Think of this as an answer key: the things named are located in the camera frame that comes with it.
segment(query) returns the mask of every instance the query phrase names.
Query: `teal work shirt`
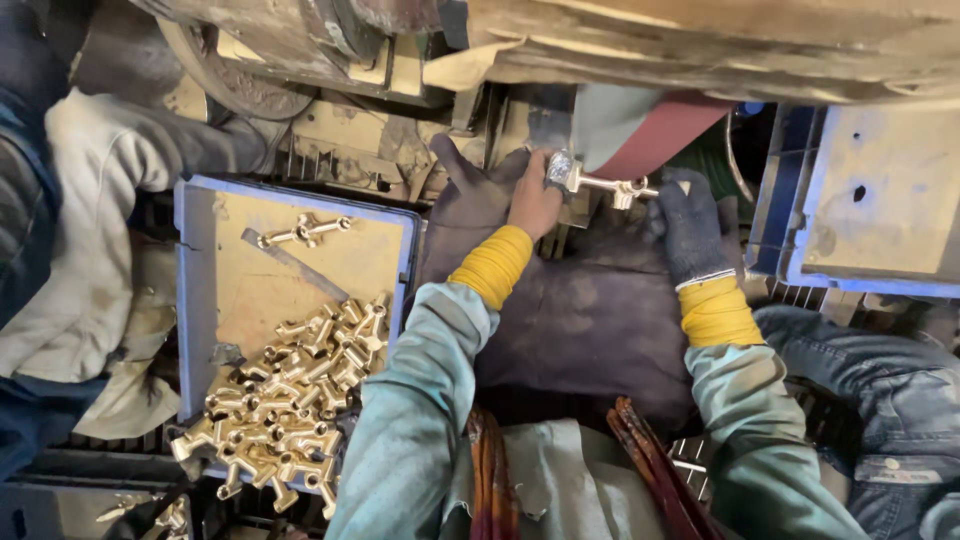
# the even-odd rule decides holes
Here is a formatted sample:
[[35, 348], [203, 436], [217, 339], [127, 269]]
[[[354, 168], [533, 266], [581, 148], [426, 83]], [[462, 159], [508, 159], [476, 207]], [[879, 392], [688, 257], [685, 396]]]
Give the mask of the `teal work shirt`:
[[[420, 288], [387, 368], [362, 387], [327, 539], [467, 538], [473, 471], [462, 436], [473, 359], [499, 314], [459, 283]], [[765, 345], [691, 348], [693, 397], [717, 448], [711, 513], [748, 539], [867, 538], [820, 484], [804, 413]], [[606, 435], [572, 420], [504, 430], [522, 514], [533, 538], [663, 538], [649, 491]]]

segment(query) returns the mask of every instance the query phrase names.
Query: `brown strap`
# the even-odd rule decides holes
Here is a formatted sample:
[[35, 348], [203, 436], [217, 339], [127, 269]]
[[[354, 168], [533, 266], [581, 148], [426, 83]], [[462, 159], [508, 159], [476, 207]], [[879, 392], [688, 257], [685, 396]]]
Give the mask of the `brown strap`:
[[616, 407], [607, 413], [607, 422], [647, 482], [672, 536], [681, 540], [722, 539], [650, 426], [634, 412], [630, 399], [617, 398]]
[[473, 455], [473, 521], [470, 540], [516, 540], [518, 505], [503, 433], [488, 411], [475, 406], [467, 418]]

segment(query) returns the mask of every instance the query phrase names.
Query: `yellow wrist wrap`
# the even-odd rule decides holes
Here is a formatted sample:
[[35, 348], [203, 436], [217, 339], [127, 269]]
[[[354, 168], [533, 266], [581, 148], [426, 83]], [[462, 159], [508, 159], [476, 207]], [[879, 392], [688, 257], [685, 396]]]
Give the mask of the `yellow wrist wrap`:
[[709, 347], [732, 343], [763, 343], [760, 329], [747, 307], [747, 297], [728, 277], [694, 283], [680, 289], [680, 326], [690, 339], [690, 347]]
[[463, 283], [499, 311], [530, 261], [534, 242], [520, 227], [506, 225], [467, 255], [448, 282]]

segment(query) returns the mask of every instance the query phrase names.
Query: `red sanding belt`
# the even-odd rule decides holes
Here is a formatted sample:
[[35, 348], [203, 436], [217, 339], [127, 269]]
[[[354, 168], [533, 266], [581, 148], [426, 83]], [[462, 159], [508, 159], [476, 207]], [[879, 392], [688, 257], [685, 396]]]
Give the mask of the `red sanding belt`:
[[707, 97], [698, 91], [669, 92], [647, 112], [636, 131], [593, 176], [615, 180], [646, 176], [716, 123], [735, 102]]

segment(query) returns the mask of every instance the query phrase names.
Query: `bare hand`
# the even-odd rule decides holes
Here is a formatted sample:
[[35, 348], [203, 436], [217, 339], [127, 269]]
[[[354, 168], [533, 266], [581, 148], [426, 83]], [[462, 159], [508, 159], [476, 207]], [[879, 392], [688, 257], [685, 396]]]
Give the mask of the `bare hand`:
[[543, 238], [557, 224], [560, 207], [564, 203], [564, 195], [557, 187], [543, 186], [546, 163], [551, 154], [552, 150], [540, 148], [530, 155], [527, 171], [516, 183], [514, 201], [507, 217], [507, 225], [520, 227], [534, 242]]

